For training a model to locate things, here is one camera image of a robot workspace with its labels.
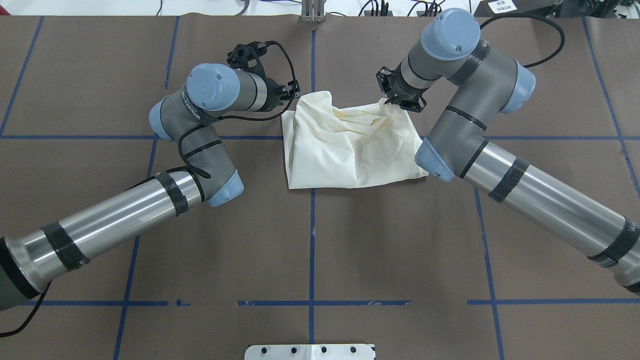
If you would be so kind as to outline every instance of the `light blue cap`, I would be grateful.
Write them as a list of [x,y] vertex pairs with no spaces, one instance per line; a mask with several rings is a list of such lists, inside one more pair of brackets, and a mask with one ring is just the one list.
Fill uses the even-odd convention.
[[244,184],[242,183],[242,180],[240,180],[240,175],[238,175],[238,170],[236,169],[234,174],[231,175],[229,180],[227,180],[227,183],[225,183],[215,195],[207,200],[207,202],[212,208],[215,208],[216,206],[220,206],[242,194],[243,191]]
[[160,109],[162,108],[162,103],[167,97],[168,96],[163,97],[163,99],[154,105],[154,107],[151,108],[151,111],[149,111],[149,125],[151,125],[151,130],[153,130],[160,139],[172,142],[173,139],[164,130],[162,120],[160,118]]
[[432,57],[453,61],[468,56],[480,41],[480,25],[468,11],[453,8],[441,12],[422,31],[422,48]]
[[448,183],[455,176],[428,138],[424,138],[422,145],[420,145],[413,159],[419,167],[427,170],[431,175],[442,181]]
[[533,89],[536,88],[536,76],[531,71],[525,69],[524,66],[520,65],[517,61],[516,64],[518,65],[516,85],[513,88],[513,93],[511,93],[511,97],[509,98],[507,105],[500,110],[501,113],[509,114],[520,109],[522,104],[529,100],[533,93]]
[[240,95],[240,79],[222,64],[200,64],[187,78],[187,94],[195,106],[220,111],[231,106]]

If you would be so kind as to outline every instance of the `cloth fold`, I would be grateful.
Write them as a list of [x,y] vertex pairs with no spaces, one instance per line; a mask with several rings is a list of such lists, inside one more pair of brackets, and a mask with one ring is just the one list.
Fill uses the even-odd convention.
[[290,189],[365,188],[427,176],[413,157],[422,140],[406,111],[376,104],[338,109],[328,91],[282,115]]

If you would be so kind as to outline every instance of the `white cloth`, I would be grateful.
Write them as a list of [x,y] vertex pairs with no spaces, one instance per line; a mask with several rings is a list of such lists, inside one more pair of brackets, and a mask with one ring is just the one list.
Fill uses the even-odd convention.
[[429,173],[413,157],[422,140],[406,111],[377,104],[338,109],[314,92],[282,115],[290,189],[365,188]]

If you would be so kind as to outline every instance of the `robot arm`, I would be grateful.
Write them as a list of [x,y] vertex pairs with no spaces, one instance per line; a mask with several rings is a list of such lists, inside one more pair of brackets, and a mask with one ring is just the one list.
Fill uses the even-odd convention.
[[[295,78],[282,86],[264,74],[259,56],[270,44],[280,46],[238,45],[228,55],[234,69],[196,66],[180,90],[151,109],[152,129],[163,140],[177,142],[185,167],[160,172],[27,236],[0,238],[0,311],[32,299],[57,276],[201,202],[219,206],[240,195],[242,180],[211,124],[229,111],[271,111],[297,97]],[[251,60],[257,65],[249,67]]]
[[498,112],[514,112],[528,100],[536,81],[480,38],[471,14],[442,12],[395,70],[383,67],[376,77],[387,102],[416,112],[424,108],[422,94],[436,80],[444,77],[457,85],[415,155],[416,163],[444,181],[458,176],[562,236],[640,296],[636,223],[483,138]]

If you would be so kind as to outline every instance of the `white floor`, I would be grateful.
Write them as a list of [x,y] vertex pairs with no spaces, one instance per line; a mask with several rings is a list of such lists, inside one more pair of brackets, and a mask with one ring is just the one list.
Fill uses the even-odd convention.
[[[161,0],[0,0],[12,15],[155,15],[160,8]],[[340,12],[345,15],[358,15],[366,0],[326,0],[327,12]],[[479,0],[471,0],[475,10]],[[241,0],[162,0],[160,15],[182,15],[185,13],[203,13],[207,15],[234,15],[242,10]],[[389,10],[395,16],[406,16],[415,4],[412,0],[391,0]],[[446,0],[443,9],[462,8],[468,10],[467,0]],[[412,12],[422,10],[418,5]],[[251,0],[247,15],[280,15],[299,14],[301,5],[291,0],[265,1]],[[618,13],[637,19],[638,14],[633,7],[618,7]]]

